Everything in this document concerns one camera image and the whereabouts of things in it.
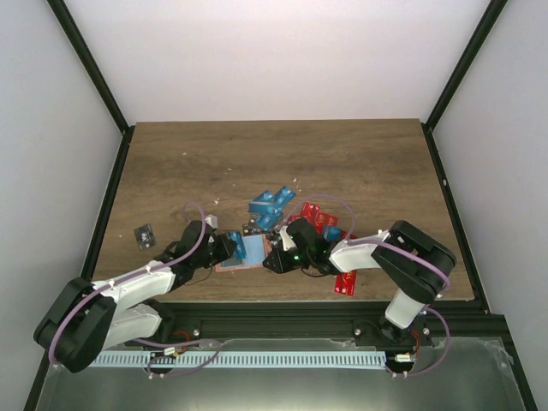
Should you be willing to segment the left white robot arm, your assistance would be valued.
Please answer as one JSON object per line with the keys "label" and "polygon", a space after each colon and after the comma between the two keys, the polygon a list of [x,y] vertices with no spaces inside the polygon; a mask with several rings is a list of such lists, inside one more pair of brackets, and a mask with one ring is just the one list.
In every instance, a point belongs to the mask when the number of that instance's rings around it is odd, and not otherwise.
{"label": "left white robot arm", "polygon": [[178,241],[143,267],[119,277],[69,281],[33,333],[51,364],[87,368],[108,348],[137,339],[164,346],[175,335],[173,316],[156,301],[188,283],[198,269],[230,259],[238,244],[206,220],[188,224]]}

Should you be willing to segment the red VIP card front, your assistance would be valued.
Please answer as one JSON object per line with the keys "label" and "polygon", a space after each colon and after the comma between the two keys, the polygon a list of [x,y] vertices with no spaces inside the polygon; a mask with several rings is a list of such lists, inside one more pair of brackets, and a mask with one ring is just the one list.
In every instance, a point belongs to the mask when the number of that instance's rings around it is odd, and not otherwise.
{"label": "red VIP card front", "polygon": [[334,291],[340,295],[353,296],[357,270],[337,275]]}

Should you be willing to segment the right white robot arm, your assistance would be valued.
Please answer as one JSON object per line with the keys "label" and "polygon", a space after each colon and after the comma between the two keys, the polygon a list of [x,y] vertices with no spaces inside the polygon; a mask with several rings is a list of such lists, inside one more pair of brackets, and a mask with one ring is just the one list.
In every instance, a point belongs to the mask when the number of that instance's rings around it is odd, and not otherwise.
{"label": "right white robot arm", "polygon": [[384,271],[397,291],[378,332],[387,343],[398,345],[410,336],[415,318],[450,287],[456,256],[404,220],[375,235],[354,238],[337,227],[319,232],[300,217],[274,235],[263,266],[277,274],[313,268],[320,277]]}

